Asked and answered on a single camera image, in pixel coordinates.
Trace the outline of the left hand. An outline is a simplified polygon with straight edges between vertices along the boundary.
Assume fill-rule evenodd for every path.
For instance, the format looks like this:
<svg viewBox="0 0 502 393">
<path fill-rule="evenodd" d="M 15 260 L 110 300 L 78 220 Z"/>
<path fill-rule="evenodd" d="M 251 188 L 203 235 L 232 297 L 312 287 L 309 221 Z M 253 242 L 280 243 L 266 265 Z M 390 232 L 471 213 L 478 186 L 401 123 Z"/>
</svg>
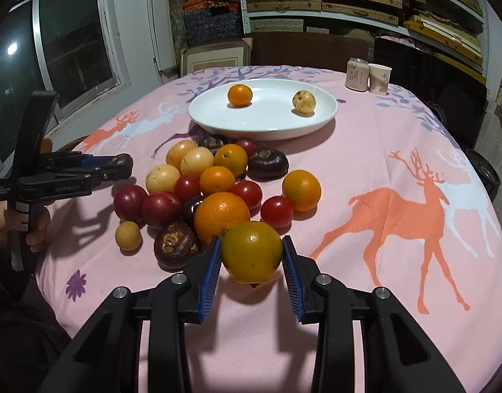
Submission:
<svg viewBox="0 0 502 393">
<path fill-rule="evenodd" d="M 27 234 L 26 243 L 33 253 L 40 253 L 46 249 L 47 233 L 51 217 L 48 209 L 44 207 L 37 220 L 36 228 Z M 9 232 L 16 230 L 21 224 L 20 215 L 8 208 L 7 203 L 0 204 L 0 248 L 6 249 L 9 245 Z"/>
</svg>

